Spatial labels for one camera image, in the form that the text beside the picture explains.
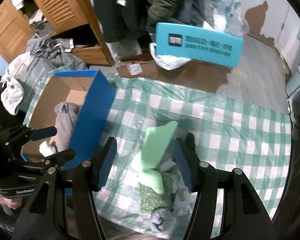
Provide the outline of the person's left hand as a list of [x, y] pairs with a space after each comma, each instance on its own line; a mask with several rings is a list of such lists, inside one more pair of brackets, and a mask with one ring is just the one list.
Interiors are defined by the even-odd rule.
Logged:
[[21, 198], [8, 199], [0, 194], [0, 205], [6, 205], [8, 208], [16, 210], [22, 206], [23, 200]]

